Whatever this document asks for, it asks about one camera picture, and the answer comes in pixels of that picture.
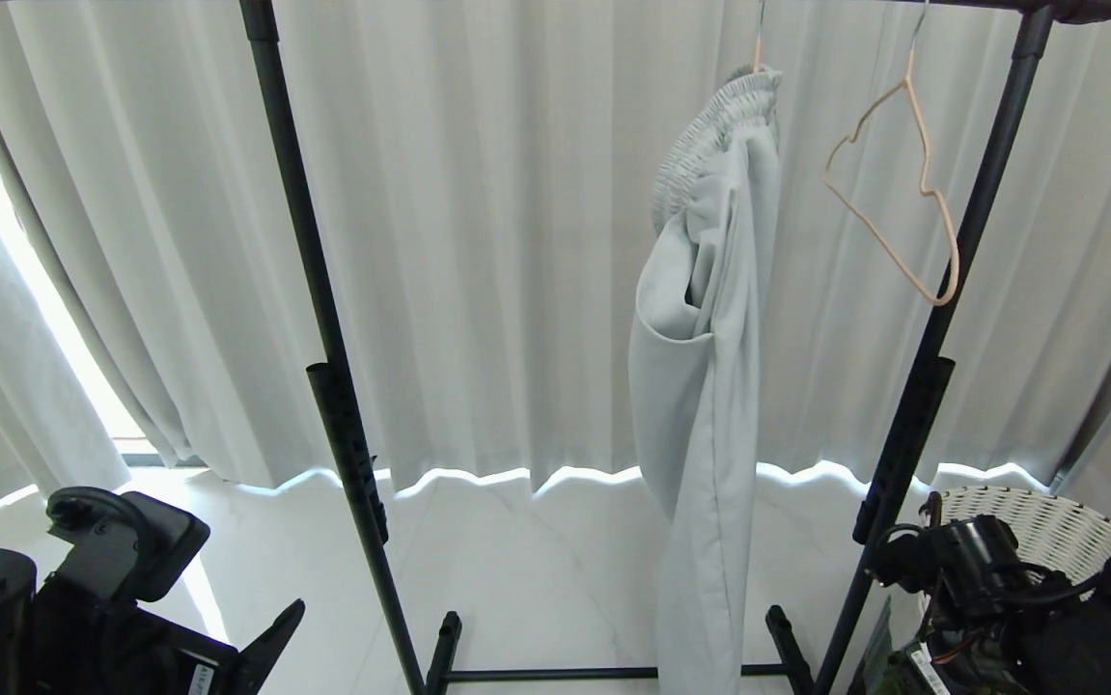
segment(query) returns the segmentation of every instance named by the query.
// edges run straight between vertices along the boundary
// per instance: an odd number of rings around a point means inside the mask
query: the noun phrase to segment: wicker basket
[[[1111,557],[1111,521],[1055,494],[973,484],[942,492],[942,522],[992,514],[1010,524],[1023,562],[1061,571],[1079,584]],[[920,596],[920,611],[929,595]]]

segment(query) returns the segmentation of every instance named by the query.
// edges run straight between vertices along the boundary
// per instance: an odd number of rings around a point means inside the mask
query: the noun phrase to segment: clothes rack
[[[894,0],[920,3],[923,0]],[[1019,132],[1027,97],[1034,82],[1035,68],[1043,56],[1054,22],[1094,23],[1111,21],[1111,0],[931,0],[932,3],[973,6],[1022,13],[1022,22],[1014,40],[1014,49],[992,131],[984,147],[982,162],[974,178],[958,242],[960,243],[960,282],[965,283],[974,252],[979,249],[983,228],[1001,185],[1005,162],[1010,158],[1014,138]],[[376,492],[374,472],[370,449],[367,446],[357,393],[353,391],[352,372],[340,318],[336,312],[333,289],[328,264],[320,242],[311,190],[307,183],[302,152],[293,121],[289,91],[281,63],[280,33],[271,0],[240,0],[246,21],[247,38],[259,73],[263,105],[268,111],[272,144],[280,164],[284,194],[290,207],[300,259],[302,259],[308,290],[311,292],[313,312],[320,325],[327,362],[307,367],[313,396],[333,452],[336,471],[343,483],[352,512],[358,540],[362,543],[367,565],[370,567],[379,604],[392,634],[401,673],[412,695],[443,695],[451,684],[499,683],[536,681],[598,681],[598,678],[657,677],[657,668],[563,668],[563,669],[454,669],[452,667],[461,637],[461,618],[449,611],[439,627],[436,652],[423,676],[409,624],[401,611],[396,581],[388,564],[383,544],[387,542],[387,515]],[[942,292],[947,278],[942,278]],[[741,668],[743,676],[784,676],[797,695],[828,695],[833,686],[842,658],[863,612],[864,600],[872,588],[872,577],[867,572],[873,545],[883,528],[891,527],[920,462],[931,426],[953,372],[953,362],[940,356],[953,311],[960,293],[951,302],[935,306],[930,313],[920,348],[909,371],[907,384],[899,400],[899,409],[881,450],[875,474],[864,502],[861,503],[852,537],[864,546],[859,564],[851,577],[850,590],[842,604],[833,637],[820,673],[813,681],[812,673],[794,641],[791,622],[780,606],[771,606],[765,622],[777,644],[780,663],[750,664]]]

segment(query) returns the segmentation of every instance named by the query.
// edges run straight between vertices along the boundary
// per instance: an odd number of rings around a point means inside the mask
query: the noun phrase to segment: rack pole
[[[383,542],[387,540],[383,505],[374,488],[370,450],[366,445],[364,427],[353,395],[349,353],[344,351],[344,335],[336,312],[328,263],[322,252],[311,189],[302,163],[302,150],[298,145],[293,109],[281,64],[276,13],[271,0],[241,0],[241,9],[242,19],[247,22],[247,38],[250,39],[254,56],[254,70],[259,73],[263,107],[268,111],[277,163],[281,168],[284,197],[290,204],[298,251],[302,256],[302,269],[328,357],[326,364],[307,367],[307,374],[320,406],[336,471],[344,485],[344,497],[353,514],[358,540],[362,542],[366,564],[370,567],[371,580],[379,594],[379,606],[383,611],[388,631],[392,634],[397,658],[401,661],[401,673],[404,674],[410,694],[427,695],[422,667],[418,665],[413,639],[409,637],[409,625],[401,611],[401,598],[397,595],[392,568],[388,564],[387,552],[383,551]]]
[[[1054,19],[1057,14],[1053,6],[1044,4],[1024,12],[1019,26],[1011,54],[1010,74],[1005,79],[1004,91],[1001,92],[1001,102],[997,105],[989,142],[984,147],[982,162],[975,173],[974,187],[958,233],[961,283],[967,282],[971,261],[974,260],[980,236],[989,221],[989,212],[992,212],[992,203],[997,201],[1005,162],[1009,161],[1010,150],[1019,133],[1027,97],[1035,80],[1035,68],[1040,66],[1040,59],[1049,43]],[[942,278],[942,291],[947,282],[948,272]],[[817,674],[813,695],[829,695],[830,687],[833,687],[842,657],[847,654],[847,646],[859,624],[860,613],[864,610],[864,600],[872,588],[872,576],[868,571],[872,552],[881,534],[899,518],[902,503],[911,487],[911,479],[920,463],[924,442],[929,439],[931,424],[938,416],[940,399],[944,395],[949,374],[953,370],[952,361],[940,357],[939,353],[961,295],[960,285],[951,302],[933,308],[929,324],[924,326],[917,359],[912,362],[911,373],[908,374],[908,382],[899,400],[899,410],[894,413],[894,421],[881,450],[881,461],[878,462],[872,484],[869,485],[868,497],[860,506],[852,535],[857,542],[863,543],[864,550],[860,553],[847,598],[842,603],[842,612],[838,616],[838,625],[834,625],[833,637],[830,638],[825,658]]]

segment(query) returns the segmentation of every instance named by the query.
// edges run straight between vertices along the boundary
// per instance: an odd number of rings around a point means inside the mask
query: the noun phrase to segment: white label
[[[194,675],[190,677],[190,689],[188,695],[208,695],[211,692],[211,677],[217,674],[216,669],[199,664],[194,667]]]
[[[929,647],[924,643],[921,642],[920,649],[912,652],[909,656],[911,656],[911,663],[920,669],[920,676],[924,676],[924,682],[935,694],[951,695],[949,687],[945,687],[945,683],[938,676],[938,669],[933,668],[933,659],[929,656]]]

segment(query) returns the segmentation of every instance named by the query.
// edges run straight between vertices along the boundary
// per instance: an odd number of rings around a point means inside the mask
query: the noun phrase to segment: tile floor
[[[993,480],[1022,484],[1019,476]],[[938,485],[962,484],[961,480]],[[193,512],[211,538],[183,581],[150,611],[244,646],[296,597],[307,616],[263,692],[404,692],[342,490],[312,475],[262,493],[210,472],[138,470],[131,488]],[[745,658],[777,658],[763,613],[781,603],[815,669],[837,620],[858,546],[850,541],[863,486],[822,463],[794,479],[758,481]],[[529,481],[474,485],[439,479],[388,500],[387,550],[419,661],[449,610],[466,621],[460,668],[653,664],[653,567],[665,520],[643,481],[568,480],[530,496]],[[912,492],[914,505],[922,493]],[[67,545],[44,533],[31,494],[0,506],[0,546],[31,555],[41,575]],[[872,627],[877,602],[864,627]],[[848,655],[854,664],[859,645]],[[653,682],[467,684],[450,692],[608,695],[657,692]],[[784,694],[781,678],[745,678],[743,692]]]

